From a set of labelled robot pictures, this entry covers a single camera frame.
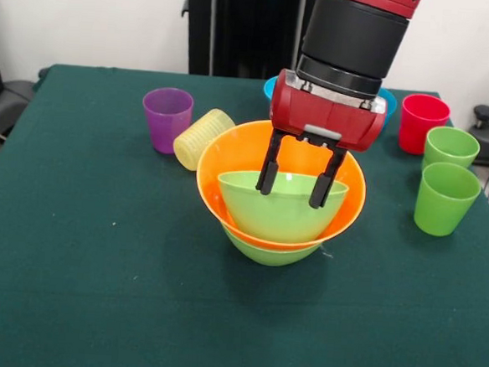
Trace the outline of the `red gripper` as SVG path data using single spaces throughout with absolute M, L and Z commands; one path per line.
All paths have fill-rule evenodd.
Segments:
M 333 150 L 327 168 L 318 176 L 311 192 L 309 205 L 313 209 L 323 207 L 347 150 L 367 150 L 382 131 L 387 110 L 386 100 L 381 96 L 362 100 L 314 85 L 300 78 L 294 70 L 281 70 L 270 107 L 270 120 L 275 129 L 260 170 L 257 190 L 262 195 L 272 191 L 284 136 L 288 133 L 301 137 L 311 133 L 334 140 L 340 147 Z

